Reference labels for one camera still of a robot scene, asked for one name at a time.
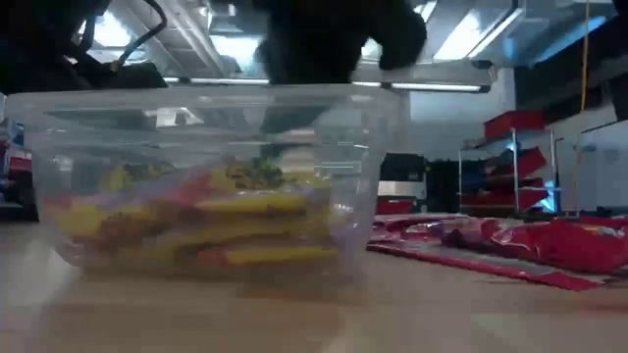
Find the red packaging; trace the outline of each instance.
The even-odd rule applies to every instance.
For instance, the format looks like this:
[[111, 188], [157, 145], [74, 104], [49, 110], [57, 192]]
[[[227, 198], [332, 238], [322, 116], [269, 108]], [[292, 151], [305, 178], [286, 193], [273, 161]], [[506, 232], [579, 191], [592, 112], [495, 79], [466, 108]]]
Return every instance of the red packaging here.
[[493, 235], [506, 228], [520, 224], [521, 221], [508, 219], [460, 219], [446, 220], [443, 224], [443, 243], [448, 246], [473, 248], [490, 251], [493, 247]]
[[28, 158], [11, 157], [9, 159], [10, 172], [31, 172], [32, 160]]
[[409, 214], [414, 208], [414, 200], [387, 200], [378, 199], [375, 209], [376, 215], [403, 215]]
[[402, 241], [427, 238], [442, 239], [443, 221], [470, 219], [464, 215], [416, 214], [380, 215], [375, 217], [370, 243]]
[[579, 223], [583, 225], [603, 226], [620, 229], [628, 227], [628, 219], [620, 218], [602, 218], [602, 217], [589, 217], [583, 216], [580, 218]]
[[510, 111], [484, 123], [486, 138], [499, 138], [510, 133], [512, 128], [545, 129], [545, 113], [542, 111]]
[[[544, 167], [548, 161], [543, 156], [543, 152], [539, 147], [530, 148], [525, 150], [517, 159], [517, 173], [519, 178], [528, 177], [537, 170]], [[497, 174], [489, 175], [491, 177], [503, 177], [514, 174], [514, 166], [510, 165], [504, 168], [503, 171], [499, 171]]]
[[497, 231], [495, 252], [502, 256], [587, 274], [610, 274], [628, 264], [625, 231], [566, 220]]

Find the storage shelf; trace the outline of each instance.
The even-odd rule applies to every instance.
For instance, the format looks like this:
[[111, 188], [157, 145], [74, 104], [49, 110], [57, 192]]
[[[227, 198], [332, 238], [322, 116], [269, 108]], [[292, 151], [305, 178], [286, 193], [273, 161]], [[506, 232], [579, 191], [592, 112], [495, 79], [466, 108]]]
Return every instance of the storage shelf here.
[[[545, 182], [541, 178], [536, 178], [536, 181], [533, 182], [527, 178], [532, 175], [539, 168], [546, 165], [545, 158], [541, 155], [539, 147], [536, 147], [532, 150], [525, 151], [536, 151], [536, 155], [529, 155], [526, 152], [518, 149], [519, 142], [525, 139], [530, 139], [539, 136], [549, 136], [550, 143], [550, 166], [551, 166], [551, 179], [553, 180], [553, 185], [550, 187], [545, 187]], [[490, 148], [498, 148], [506, 149], [510, 147], [513, 152], [511, 153], [512, 158], [512, 167], [510, 167], [509, 174], [505, 175], [497, 175], [497, 176], [485, 176], [484, 178], [479, 179], [471, 179], [469, 182], [464, 182], [463, 178], [465, 177], [465, 173], [463, 172], [463, 152], [464, 151], [485, 151], [490, 152]], [[458, 155], [458, 172], [459, 172], [459, 181], [458, 181], [458, 197], [459, 197], [459, 208], [467, 209], [467, 210], [503, 210], [503, 211], [512, 211], [512, 215], [517, 214], [522, 211], [530, 210], [535, 207], [534, 202], [538, 197], [541, 197], [541, 192], [545, 195], [550, 194], [552, 191], [560, 191], [559, 187], [556, 187], [556, 154], [554, 148], [554, 139], [553, 132], [550, 129], [515, 129], [513, 128], [508, 134], [501, 136], [499, 138], [489, 138], [478, 140], [476, 143], [465, 143], [465, 146], [460, 149]], [[496, 200], [491, 200], [492, 197], [487, 197], [486, 201], [499, 201], [499, 204], [468, 204], [463, 203], [463, 199], [465, 202], [469, 202], [472, 199], [476, 199], [479, 197], [478, 190], [488, 189], [492, 193], [492, 197], [496, 198]], [[504, 194], [503, 191], [495, 193], [495, 191], [499, 190], [511, 190], [511, 193]], [[512, 197], [512, 203], [506, 204], [504, 203], [504, 197], [510, 198]], [[554, 207], [557, 211], [558, 203], [554, 200]]]
[[[524, 129], [524, 130], [518, 129], [517, 140], [523, 141], [526, 139], [543, 136], [547, 133], [548, 131], [545, 129]], [[510, 143], [512, 143], [512, 133], [507, 133], [504, 136], [500, 136], [496, 138], [489, 138], [489, 139], [485, 138], [482, 140], [478, 140], [477, 143], [466, 142], [465, 146], [462, 147], [462, 150], [463, 151], [478, 151], [478, 150], [485, 150], [485, 149], [499, 148], [499, 147], [506, 148], [508, 144]]]

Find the clear plastic container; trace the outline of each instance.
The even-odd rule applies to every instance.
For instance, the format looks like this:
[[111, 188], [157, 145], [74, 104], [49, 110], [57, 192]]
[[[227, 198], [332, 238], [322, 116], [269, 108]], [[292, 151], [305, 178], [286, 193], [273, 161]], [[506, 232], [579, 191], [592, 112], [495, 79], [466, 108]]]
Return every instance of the clear plastic container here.
[[363, 249], [401, 107], [378, 88], [232, 86], [19, 94], [5, 113], [69, 262], [303, 277]]

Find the fluorescent light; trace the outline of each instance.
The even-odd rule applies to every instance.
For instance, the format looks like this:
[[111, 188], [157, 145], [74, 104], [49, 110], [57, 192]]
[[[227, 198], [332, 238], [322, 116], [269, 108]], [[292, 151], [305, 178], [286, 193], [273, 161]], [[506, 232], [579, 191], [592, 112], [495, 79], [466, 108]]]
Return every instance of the fluorescent light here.
[[482, 89], [482, 86], [473, 84], [393, 83], [392, 88], [407, 90], [479, 92], [480, 89]]
[[379, 50], [380, 45], [375, 40], [369, 39], [362, 47], [362, 56], [372, 55], [374, 53], [377, 53]]
[[190, 83], [265, 85], [269, 81], [256, 78], [191, 78]]
[[379, 86], [382, 85], [379, 82], [363, 82], [363, 81], [355, 81], [353, 84], [363, 85], [363, 86], [367, 86], [367, 87], [379, 87]]
[[[85, 23], [78, 30], [79, 34], [85, 33]], [[124, 47], [131, 43], [131, 34], [118, 19], [109, 11], [96, 19], [94, 40], [104, 47]]]
[[423, 5], [419, 5], [414, 8], [414, 12], [421, 15], [423, 21], [427, 22], [432, 13], [434, 12], [434, 8], [436, 8], [436, 0], [428, 1]]
[[260, 41], [259, 38], [253, 37], [225, 37], [223, 35], [210, 37], [221, 55], [234, 58], [243, 68], [250, 66]]
[[[177, 83], [180, 80], [176, 77], [164, 77], [164, 80], [168, 83]], [[244, 84], [244, 85], [266, 85], [268, 79], [258, 78], [190, 78], [189, 83], [196, 84]], [[379, 87], [381, 82], [372, 81], [355, 81], [353, 84], [367, 86], [367, 87]], [[440, 84], [440, 83], [391, 83], [392, 88], [406, 89], [406, 90], [434, 90], [434, 91], [457, 91], [457, 92], [479, 92], [482, 86], [475, 84]]]
[[489, 35], [487, 35], [482, 41], [469, 53], [469, 57], [474, 58], [480, 54], [484, 49], [491, 44], [495, 38], [502, 34], [515, 20], [519, 18], [525, 12], [524, 9], [518, 8], [512, 12], [501, 24], [499, 24]]
[[475, 48], [482, 39], [480, 21], [475, 12], [470, 12], [455, 27], [445, 43], [434, 55], [435, 60], [460, 60]]

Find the wooden table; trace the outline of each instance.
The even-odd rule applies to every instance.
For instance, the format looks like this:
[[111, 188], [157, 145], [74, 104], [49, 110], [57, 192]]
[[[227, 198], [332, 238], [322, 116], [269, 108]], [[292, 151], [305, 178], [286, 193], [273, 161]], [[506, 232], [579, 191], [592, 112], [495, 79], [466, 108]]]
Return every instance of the wooden table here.
[[626, 352], [628, 288], [582, 293], [367, 254], [355, 302], [87, 278], [0, 226], [0, 352]]

